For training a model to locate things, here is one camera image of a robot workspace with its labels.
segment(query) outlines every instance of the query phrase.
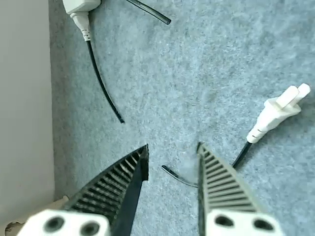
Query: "cable end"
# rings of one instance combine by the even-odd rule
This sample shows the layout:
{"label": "cable end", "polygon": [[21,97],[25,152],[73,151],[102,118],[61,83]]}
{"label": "cable end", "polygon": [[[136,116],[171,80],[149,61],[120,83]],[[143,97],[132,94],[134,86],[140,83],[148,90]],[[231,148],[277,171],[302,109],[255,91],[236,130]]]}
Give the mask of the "cable end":
{"label": "cable end", "polygon": [[311,88],[307,84],[302,84],[299,88],[290,86],[279,97],[268,99],[265,102],[265,108],[257,118],[257,123],[247,135],[247,141],[257,143],[269,130],[276,128],[282,121],[288,117],[301,112],[297,105]]}
{"label": "cable end", "polygon": [[70,14],[77,27],[80,29],[85,41],[91,40],[89,12],[74,12]]}

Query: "white plug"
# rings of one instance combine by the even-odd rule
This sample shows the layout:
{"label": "white plug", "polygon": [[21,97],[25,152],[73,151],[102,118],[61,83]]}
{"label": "white plug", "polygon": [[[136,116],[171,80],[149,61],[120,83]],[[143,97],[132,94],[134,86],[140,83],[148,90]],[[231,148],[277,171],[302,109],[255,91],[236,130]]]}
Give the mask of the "white plug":
{"label": "white plug", "polygon": [[85,41],[91,40],[89,11],[100,5],[100,0],[63,0],[67,14],[80,29]]}
{"label": "white plug", "polygon": [[67,14],[73,12],[89,12],[100,5],[100,0],[63,0],[64,9]]}
{"label": "white plug", "polygon": [[73,19],[77,27],[80,29],[84,40],[90,41],[91,33],[90,33],[89,13],[87,11],[74,12],[70,14],[70,17]]}
{"label": "white plug", "polygon": [[297,103],[301,101],[311,88],[302,84],[299,88],[290,86],[281,96],[265,101],[265,108],[257,118],[257,123],[246,139],[249,143],[257,143],[269,130],[276,128],[286,118],[301,112]]}

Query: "white plug housing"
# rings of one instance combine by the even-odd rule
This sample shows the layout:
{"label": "white plug housing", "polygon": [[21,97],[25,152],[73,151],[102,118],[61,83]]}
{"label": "white plug housing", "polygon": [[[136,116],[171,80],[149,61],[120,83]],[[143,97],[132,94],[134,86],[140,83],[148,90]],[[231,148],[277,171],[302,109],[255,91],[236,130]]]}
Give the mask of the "white plug housing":
{"label": "white plug housing", "polygon": [[297,103],[309,94],[311,88],[302,84],[299,88],[290,86],[281,96],[265,101],[265,108],[257,118],[257,123],[249,132],[248,142],[257,143],[269,130],[276,128],[286,118],[301,112]]}
{"label": "white plug housing", "polygon": [[284,236],[284,232],[268,214],[214,209],[207,215],[206,236]]}
{"label": "white plug housing", "polygon": [[110,236],[109,221],[98,214],[46,209],[30,217],[18,236]]}
{"label": "white plug housing", "polygon": [[89,12],[100,5],[100,0],[63,0],[63,5],[67,14],[73,12]]}

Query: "white wall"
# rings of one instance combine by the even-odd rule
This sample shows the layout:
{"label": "white wall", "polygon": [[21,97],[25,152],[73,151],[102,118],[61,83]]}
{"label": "white wall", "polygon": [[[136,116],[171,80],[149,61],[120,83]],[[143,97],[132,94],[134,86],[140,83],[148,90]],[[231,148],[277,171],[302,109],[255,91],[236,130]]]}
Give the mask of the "white wall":
{"label": "white wall", "polygon": [[53,200],[48,0],[0,0],[0,224]]}

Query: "carpet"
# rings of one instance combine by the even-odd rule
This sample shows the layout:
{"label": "carpet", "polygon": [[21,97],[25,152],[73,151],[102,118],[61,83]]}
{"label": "carpet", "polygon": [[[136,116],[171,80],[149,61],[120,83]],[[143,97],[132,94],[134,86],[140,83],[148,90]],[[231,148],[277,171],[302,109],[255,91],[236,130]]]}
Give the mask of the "carpet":
{"label": "carpet", "polygon": [[[132,235],[197,236],[198,141],[232,162],[266,99],[290,85],[315,89],[315,1],[145,0],[165,25],[124,0],[90,13],[92,46],[120,124],[94,75],[88,48],[50,0],[56,198],[73,195],[148,143]],[[315,95],[302,112],[252,146],[241,177],[288,236],[313,235]]]}

